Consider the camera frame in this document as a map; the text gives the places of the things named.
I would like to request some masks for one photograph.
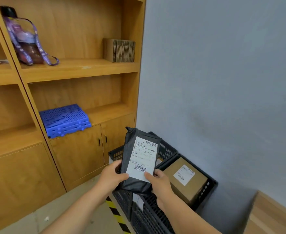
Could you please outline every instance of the blue plastic tile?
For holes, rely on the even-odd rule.
[[[91,127],[88,115],[77,104],[39,112],[50,138]]]

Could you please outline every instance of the crate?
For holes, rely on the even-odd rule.
[[[51,139],[91,127],[88,115],[78,104],[41,111],[39,114]]]
[[[110,159],[112,161],[122,159],[123,156],[123,145],[110,151],[108,153]],[[163,159],[163,162],[166,161],[168,158],[172,157],[177,153],[177,150],[173,148],[171,145],[169,145],[164,140],[161,140],[161,146],[159,148],[159,157]],[[122,208],[123,212],[125,213],[127,219],[131,220],[131,208],[132,208],[132,193],[124,190],[116,190],[113,191],[113,196],[117,200],[119,206]]]
[[[131,226],[133,227],[136,234],[154,234],[150,232],[149,229],[145,226],[141,216],[137,215],[135,212],[131,215]]]
[[[194,168],[196,168],[198,171],[203,173],[208,178],[206,184],[203,187],[202,192],[200,193],[194,204],[191,206],[191,209],[196,212],[197,210],[203,208],[203,206],[205,205],[205,203],[207,202],[213,191],[218,186],[218,182],[179,153],[169,158],[167,161],[161,163],[158,169],[162,171],[165,170],[180,157],[184,158],[187,162],[189,162],[192,166],[194,166]],[[157,206],[156,196],[152,194],[149,197],[144,197],[144,196],[140,197],[144,202],[143,210],[141,210],[137,205],[133,204],[132,215],[139,216],[141,220],[143,220],[144,226],[149,230],[149,232],[155,234],[174,233],[168,218]]]

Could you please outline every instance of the purple lanyard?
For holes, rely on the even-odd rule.
[[[16,47],[16,49],[19,50],[19,52],[25,56],[25,58],[26,58],[26,60],[27,60],[27,65],[32,65],[32,64],[33,64],[33,60],[32,60],[31,57],[23,50],[23,48],[21,47],[21,45],[20,45],[19,42],[17,41],[15,34],[14,34],[13,31],[11,30],[10,19],[9,19],[8,17],[5,17],[5,16],[4,16],[3,18],[5,19],[5,23],[6,23],[6,25],[7,25],[7,30],[8,30],[8,32],[9,32],[9,35],[10,35],[10,38],[11,38],[12,43],[14,44],[14,46]],[[24,20],[27,20],[29,23],[31,23],[32,26],[33,26],[33,28],[34,28],[36,45],[37,45],[37,47],[38,47],[38,49],[39,49],[39,52],[40,52],[42,58],[44,59],[44,61],[45,61],[48,65],[57,65],[57,64],[59,64],[59,63],[60,63],[59,59],[57,59],[57,58],[54,57],[54,56],[49,55],[48,53],[46,53],[46,52],[43,50],[43,48],[42,48],[42,46],[41,46],[41,44],[40,44],[40,42],[39,42],[38,31],[37,31],[36,26],[35,26],[30,20],[28,20],[28,19],[24,19]],[[53,58],[56,60],[56,63],[52,64],[51,61],[49,60],[49,58],[47,57],[47,55],[53,57]]]

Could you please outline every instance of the black package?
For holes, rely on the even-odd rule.
[[[137,128],[126,127],[121,173],[128,173],[129,178],[121,182],[118,189],[141,195],[150,195],[152,186],[146,182],[144,172],[153,175],[161,138],[145,133]]]

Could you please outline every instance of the yellow and black striped tape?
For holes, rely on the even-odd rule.
[[[131,234],[129,228],[127,227],[125,221],[123,220],[122,216],[120,215],[120,213],[116,209],[116,206],[113,203],[113,201],[110,199],[110,197],[107,196],[105,202],[106,202],[106,204],[108,204],[109,208],[111,209],[112,213],[114,214],[115,218],[117,219],[117,222],[119,223],[119,226],[122,228],[122,231],[125,234]]]

